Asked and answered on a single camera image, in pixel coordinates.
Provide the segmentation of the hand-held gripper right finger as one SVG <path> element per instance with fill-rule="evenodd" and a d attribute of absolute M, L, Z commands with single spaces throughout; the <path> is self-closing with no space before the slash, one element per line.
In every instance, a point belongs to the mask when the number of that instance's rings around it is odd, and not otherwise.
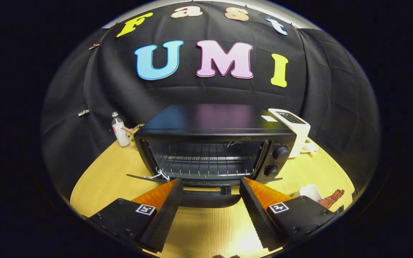
<path fill-rule="evenodd" d="M 262 247 L 269 251 L 300 244 L 336 216 L 309 197 L 293 198 L 246 177 L 239 192 Z"/>

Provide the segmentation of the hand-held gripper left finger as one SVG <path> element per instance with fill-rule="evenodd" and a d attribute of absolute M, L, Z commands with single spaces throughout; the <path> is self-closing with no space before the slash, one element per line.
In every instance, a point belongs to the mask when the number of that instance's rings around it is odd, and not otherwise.
<path fill-rule="evenodd" d="M 182 180 L 177 178 L 132 200 L 118 198 L 89 222 L 126 245 L 162 252 L 182 195 Z"/>

